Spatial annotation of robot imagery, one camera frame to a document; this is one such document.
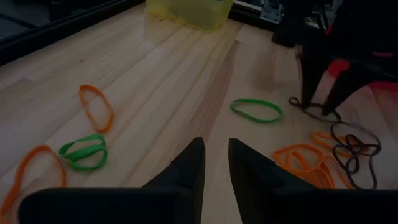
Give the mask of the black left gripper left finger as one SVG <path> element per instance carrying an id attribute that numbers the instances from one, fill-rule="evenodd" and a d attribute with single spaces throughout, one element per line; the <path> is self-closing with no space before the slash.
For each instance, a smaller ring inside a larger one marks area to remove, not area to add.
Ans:
<path id="1" fill-rule="evenodd" d="M 148 224 L 200 224 L 205 182 L 205 144 L 196 137 L 141 187 L 149 195 L 141 214 Z"/>

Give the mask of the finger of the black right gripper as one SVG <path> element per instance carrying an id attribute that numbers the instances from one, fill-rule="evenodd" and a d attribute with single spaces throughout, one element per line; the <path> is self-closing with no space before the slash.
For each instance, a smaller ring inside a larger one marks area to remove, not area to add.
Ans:
<path id="1" fill-rule="evenodd" d="M 300 64 L 302 71 L 301 107 L 308 108 L 326 70 L 326 56 L 319 51 L 303 48 L 300 54 Z"/>
<path id="2" fill-rule="evenodd" d="M 323 104 L 322 115 L 331 114 L 340 104 L 360 88 L 382 80 L 383 77 L 381 73 L 374 73 L 359 68 L 343 70 L 335 80 Z"/>

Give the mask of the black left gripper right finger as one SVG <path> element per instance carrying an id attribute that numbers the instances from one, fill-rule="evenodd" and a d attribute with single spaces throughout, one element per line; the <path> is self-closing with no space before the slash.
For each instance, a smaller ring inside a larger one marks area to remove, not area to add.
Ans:
<path id="1" fill-rule="evenodd" d="M 229 173 L 243 224 L 305 224 L 299 194 L 314 186 L 242 141 L 228 145 Z"/>

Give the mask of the pink-red plastic basket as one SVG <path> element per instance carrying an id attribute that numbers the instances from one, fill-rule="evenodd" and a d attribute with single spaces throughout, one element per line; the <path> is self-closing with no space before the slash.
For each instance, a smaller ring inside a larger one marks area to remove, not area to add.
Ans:
<path id="1" fill-rule="evenodd" d="M 344 27 L 343 25 L 337 26 L 337 23 L 333 25 L 333 27 L 329 28 L 327 34 L 331 35 L 331 33 L 337 31 L 341 31 L 343 34 L 347 34 L 348 37 L 354 40 L 360 40 L 363 32 L 370 31 L 368 30 L 369 26 L 348 26 Z M 370 37 L 371 34 L 374 34 L 373 31 L 370 31 L 369 36 L 364 34 L 365 37 Z M 381 29 L 375 33 L 376 43 L 381 42 L 382 45 L 386 45 L 382 47 L 382 50 L 362 50 L 363 47 L 359 44 L 354 46 L 359 47 L 359 50 L 354 50 L 354 53 L 359 53 L 359 59 L 355 59 L 353 56 L 348 59 L 336 59 L 333 60 L 331 65 L 328 68 L 328 73 L 338 78 L 339 74 L 343 70 L 347 70 L 351 68 L 352 65 L 358 63 L 359 65 L 365 65 L 366 68 L 373 69 L 374 72 L 382 72 L 383 69 L 394 68 L 395 65 L 398 65 L 398 31 L 391 29 Z M 392 81 L 378 81 L 376 84 L 370 84 L 372 89 L 381 89 L 390 92 L 398 93 L 398 84 L 388 84 L 392 83 Z"/>

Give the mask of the green rubber band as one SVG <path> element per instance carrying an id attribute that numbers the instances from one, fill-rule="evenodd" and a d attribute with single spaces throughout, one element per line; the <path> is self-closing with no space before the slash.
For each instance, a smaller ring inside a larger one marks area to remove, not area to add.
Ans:
<path id="1" fill-rule="evenodd" d="M 88 141 L 99 141 L 98 144 L 91 144 L 89 146 L 82 147 L 73 152 L 68 150 L 76 143 L 88 142 Z M 86 159 L 97 152 L 102 152 L 103 156 L 101 160 L 92 166 L 79 165 L 77 162 L 82 159 Z M 92 171 L 103 167 L 108 160 L 108 151 L 106 149 L 106 140 L 102 134 L 91 134 L 89 136 L 77 139 L 76 141 L 68 142 L 60 147 L 58 155 L 70 162 L 70 167 L 76 171 Z"/>
<path id="2" fill-rule="evenodd" d="M 266 106 L 268 108 L 275 110 L 278 113 L 278 117 L 276 117 L 274 119 L 260 119 L 260 118 L 254 117 L 248 113 L 245 113 L 242 110 L 237 109 L 236 105 L 240 104 L 240 103 L 252 103 L 252 104 L 256 104 L 256 105 Z M 258 100 L 258 99 L 252 99 L 252 98 L 240 98 L 240 99 L 234 100 L 230 104 L 229 107 L 230 107 L 231 111 L 233 111 L 234 113 L 236 113 L 248 120 L 257 122 L 257 123 L 275 123 L 277 121 L 280 121 L 284 117 L 284 112 L 281 107 L 279 107 L 278 105 L 273 104 L 271 102 L 264 101 L 264 100 Z"/>

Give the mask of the yellow translucent plastic basket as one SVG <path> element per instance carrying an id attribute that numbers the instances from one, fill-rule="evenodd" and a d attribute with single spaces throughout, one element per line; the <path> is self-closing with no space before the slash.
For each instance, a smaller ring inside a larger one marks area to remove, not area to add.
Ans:
<path id="1" fill-rule="evenodd" d="M 234 0 L 146 0 L 149 12 L 191 26 L 214 32 L 227 20 Z"/>

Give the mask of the silver corner bracket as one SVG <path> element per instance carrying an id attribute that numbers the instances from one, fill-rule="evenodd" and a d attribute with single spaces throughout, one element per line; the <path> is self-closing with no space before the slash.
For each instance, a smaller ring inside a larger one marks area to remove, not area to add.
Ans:
<path id="1" fill-rule="evenodd" d="M 274 23 L 279 24 L 282 19 L 282 4 L 280 0 L 261 0 L 263 3 L 260 18 Z"/>

